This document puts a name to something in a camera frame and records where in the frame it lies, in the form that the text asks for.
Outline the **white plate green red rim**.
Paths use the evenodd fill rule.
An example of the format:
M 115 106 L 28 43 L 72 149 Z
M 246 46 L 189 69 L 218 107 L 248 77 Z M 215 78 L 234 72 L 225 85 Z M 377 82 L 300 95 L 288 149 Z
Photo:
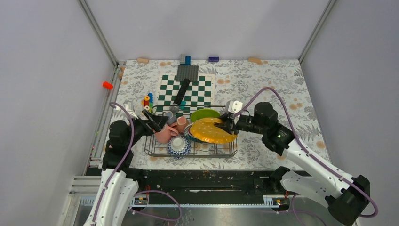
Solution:
M 188 125 L 184 128 L 183 136 L 184 136 L 187 140 L 189 140 L 190 142 L 197 142 L 197 143 L 201 143 L 201 144 L 208 144 L 208 142 L 201 141 L 201 140 L 197 139 L 196 137 L 194 137 L 194 136 L 192 135 L 192 133 L 190 132 L 190 128 L 191 128 L 192 125 L 193 125 L 193 123 L 190 123 L 190 124 L 188 124 Z

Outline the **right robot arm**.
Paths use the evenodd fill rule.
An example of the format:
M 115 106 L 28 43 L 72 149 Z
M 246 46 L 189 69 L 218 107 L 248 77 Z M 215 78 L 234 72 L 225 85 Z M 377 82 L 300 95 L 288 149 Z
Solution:
M 310 177 L 279 167 L 270 180 L 276 194 L 284 191 L 301 194 L 327 208 L 341 224 L 351 226 L 370 203 L 370 182 L 363 175 L 354 177 L 321 158 L 295 137 L 292 129 L 279 123 L 278 114 L 268 102 L 255 105 L 254 114 L 235 116 L 243 109 L 240 101 L 229 101 L 218 125 L 230 134 L 245 131 L 262 135 L 265 146 L 305 170 Z

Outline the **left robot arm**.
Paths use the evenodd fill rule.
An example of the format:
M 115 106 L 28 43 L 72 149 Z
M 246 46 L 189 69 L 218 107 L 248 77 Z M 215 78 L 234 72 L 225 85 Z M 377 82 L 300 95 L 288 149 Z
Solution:
M 145 190 L 140 176 L 127 177 L 133 159 L 132 147 L 144 136 L 160 132 L 168 117 L 142 111 L 145 119 L 127 113 L 129 122 L 117 120 L 109 126 L 109 139 L 102 160 L 100 185 L 86 226 L 119 226 L 133 195 Z

